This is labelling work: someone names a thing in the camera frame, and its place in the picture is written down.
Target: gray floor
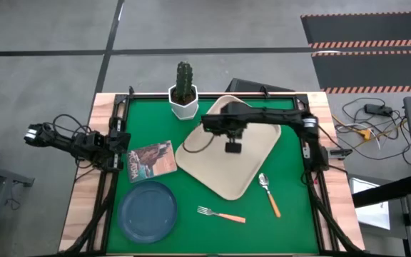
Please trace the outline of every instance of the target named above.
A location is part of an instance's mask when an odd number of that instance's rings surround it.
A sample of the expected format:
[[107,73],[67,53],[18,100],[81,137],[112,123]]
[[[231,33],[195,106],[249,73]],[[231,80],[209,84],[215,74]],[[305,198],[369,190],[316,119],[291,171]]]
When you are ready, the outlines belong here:
[[[117,0],[0,0],[0,51],[105,49]],[[411,11],[411,0],[127,0],[114,49],[307,46],[302,14]],[[234,78],[297,91],[318,91],[309,54],[221,54],[113,56],[104,92],[166,91],[175,81],[176,64],[193,65],[201,91],[223,91]],[[55,253],[71,194],[73,159],[55,149],[23,142],[31,123],[67,113],[86,122],[102,56],[0,57],[0,167],[36,177],[33,188],[15,188],[21,199],[0,223],[0,256]],[[373,94],[400,109],[407,94]],[[329,96],[332,112],[360,95]],[[354,111],[357,106],[350,106]],[[358,143],[356,135],[344,135]],[[360,147],[384,157],[405,147],[402,137]],[[397,179],[411,174],[401,156],[370,161],[353,153],[350,173]],[[364,233],[373,253],[402,255],[396,238]]]

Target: white pot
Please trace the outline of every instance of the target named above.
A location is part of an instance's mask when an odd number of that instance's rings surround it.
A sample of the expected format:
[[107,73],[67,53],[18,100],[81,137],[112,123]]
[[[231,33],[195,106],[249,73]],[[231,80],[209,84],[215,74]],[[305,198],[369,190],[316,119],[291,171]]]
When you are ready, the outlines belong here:
[[198,112],[199,105],[198,105],[198,89],[195,85],[191,85],[191,88],[195,92],[195,99],[190,102],[189,104],[183,106],[172,101],[172,90],[176,85],[173,85],[169,88],[169,104],[171,105],[172,112],[177,116],[177,118],[181,121],[189,120],[194,118],[196,112]]

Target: book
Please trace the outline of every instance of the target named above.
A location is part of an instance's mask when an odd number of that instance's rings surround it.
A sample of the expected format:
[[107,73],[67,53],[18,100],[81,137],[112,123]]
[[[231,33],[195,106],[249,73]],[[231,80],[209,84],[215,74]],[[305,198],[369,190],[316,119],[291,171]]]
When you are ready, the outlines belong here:
[[129,151],[128,177],[131,183],[177,171],[171,141]]

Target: green tabletop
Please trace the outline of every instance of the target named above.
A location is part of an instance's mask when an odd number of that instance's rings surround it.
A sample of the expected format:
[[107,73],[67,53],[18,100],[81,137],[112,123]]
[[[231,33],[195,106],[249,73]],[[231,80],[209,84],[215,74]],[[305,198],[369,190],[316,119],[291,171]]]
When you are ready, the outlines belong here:
[[[294,107],[292,99],[243,100],[254,107]],[[165,99],[132,101],[127,126],[127,132],[132,135],[129,148],[171,140],[175,151],[214,102],[200,99],[196,117],[179,121]],[[118,227],[118,205],[133,186],[127,171],[120,172],[107,253],[318,253],[308,189],[300,182],[303,173],[300,142],[291,128],[282,126],[282,135],[260,172],[270,178],[270,191],[281,218],[275,217],[256,177],[236,201],[221,198],[181,168],[152,178],[172,190],[178,203],[178,217],[173,230],[161,241],[151,244],[131,242]],[[246,223],[199,214],[198,206],[243,216]]]

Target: beige tray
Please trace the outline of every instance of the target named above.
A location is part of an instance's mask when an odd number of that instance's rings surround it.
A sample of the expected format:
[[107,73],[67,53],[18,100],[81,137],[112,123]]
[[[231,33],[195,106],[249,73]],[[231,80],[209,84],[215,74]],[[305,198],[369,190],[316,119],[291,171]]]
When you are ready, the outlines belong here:
[[[231,101],[239,101],[234,96],[221,96],[208,110],[208,114],[219,114],[220,109]],[[176,161],[184,171],[198,179],[226,200],[239,199],[266,157],[280,138],[279,125],[248,124],[241,140],[241,153],[226,153],[226,135],[216,136],[212,143],[199,153],[188,153],[178,147]],[[203,148],[212,137],[202,126],[196,127],[185,140],[185,147],[194,151]]]

